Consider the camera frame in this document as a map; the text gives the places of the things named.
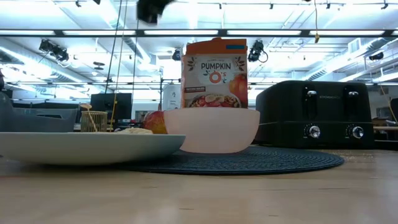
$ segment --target table surface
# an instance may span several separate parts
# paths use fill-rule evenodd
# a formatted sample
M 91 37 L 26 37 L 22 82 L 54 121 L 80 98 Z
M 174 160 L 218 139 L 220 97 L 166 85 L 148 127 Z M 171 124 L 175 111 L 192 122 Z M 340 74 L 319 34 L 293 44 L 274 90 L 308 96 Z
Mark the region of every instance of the table surface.
M 0 223 L 398 223 L 398 152 L 282 175 L 197 176 L 0 158 Z

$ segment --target white bowl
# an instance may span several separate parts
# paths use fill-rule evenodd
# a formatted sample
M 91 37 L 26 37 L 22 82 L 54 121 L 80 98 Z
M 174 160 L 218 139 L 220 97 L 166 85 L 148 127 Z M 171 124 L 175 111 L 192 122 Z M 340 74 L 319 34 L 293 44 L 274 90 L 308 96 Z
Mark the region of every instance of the white bowl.
M 184 108 L 165 111 L 169 134 L 187 136 L 181 149 L 187 152 L 239 152 L 252 143 L 260 112 L 243 108 Z
M 40 164 L 104 165 L 168 156 L 184 139 L 169 134 L 0 133 L 0 155 Z

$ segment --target round placemat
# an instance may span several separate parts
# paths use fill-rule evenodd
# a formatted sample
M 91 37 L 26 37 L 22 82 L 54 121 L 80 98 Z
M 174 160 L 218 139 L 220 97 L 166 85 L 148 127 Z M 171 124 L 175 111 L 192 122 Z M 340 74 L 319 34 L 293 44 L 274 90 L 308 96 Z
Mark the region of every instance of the round placemat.
M 340 156 L 304 149 L 251 146 L 231 154 L 178 151 L 156 161 L 128 162 L 122 169 L 165 174 L 258 175 L 327 169 L 344 163 Z

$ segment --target spotlight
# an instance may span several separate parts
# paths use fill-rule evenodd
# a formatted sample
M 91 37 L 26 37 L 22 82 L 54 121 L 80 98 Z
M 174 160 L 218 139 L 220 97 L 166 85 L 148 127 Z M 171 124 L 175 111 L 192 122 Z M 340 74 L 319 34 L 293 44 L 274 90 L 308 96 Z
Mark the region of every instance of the spotlight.
M 69 54 L 66 49 L 61 49 L 58 46 L 55 46 L 52 52 L 50 52 L 51 56 L 54 56 L 60 62 L 67 62 L 69 60 Z
M 370 59 L 370 60 L 380 60 L 380 59 L 383 59 L 383 58 L 384 58 L 383 52 L 380 52 L 380 53 L 378 53 L 378 54 L 369 56 L 369 59 Z
M 175 49 L 172 59 L 175 61 L 181 60 L 181 49 Z
M 264 53 L 267 56 L 267 60 L 265 61 L 260 61 L 260 56 L 261 53 Z M 262 62 L 265 63 L 268 61 L 268 54 L 264 51 L 264 44 L 262 43 L 262 40 L 256 40 L 255 43 L 253 44 L 253 47 L 250 49 L 249 57 L 248 57 L 249 62 Z
M 47 53 L 52 51 L 53 48 L 54 46 L 48 40 L 42 40 L 42 42 L 40 43 L 39 50 Z
M 50 43 L 48 40 L 42 40 L 39 46 L 39 50 L 46 54 L 50 54 L 60 62 L 66 62 L 69 60 L 69 54 L 67 49 L 60 48 L 59 46 Z

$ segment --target cereal box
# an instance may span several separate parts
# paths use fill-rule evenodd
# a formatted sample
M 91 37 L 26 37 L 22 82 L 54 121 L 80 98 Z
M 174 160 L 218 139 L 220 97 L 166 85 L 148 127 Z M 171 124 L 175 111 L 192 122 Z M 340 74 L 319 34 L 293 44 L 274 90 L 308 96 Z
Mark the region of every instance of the cereal box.
M 182 63 L 182 103 L 188 107 L 248 107 L 245 39 L 187 45 Z

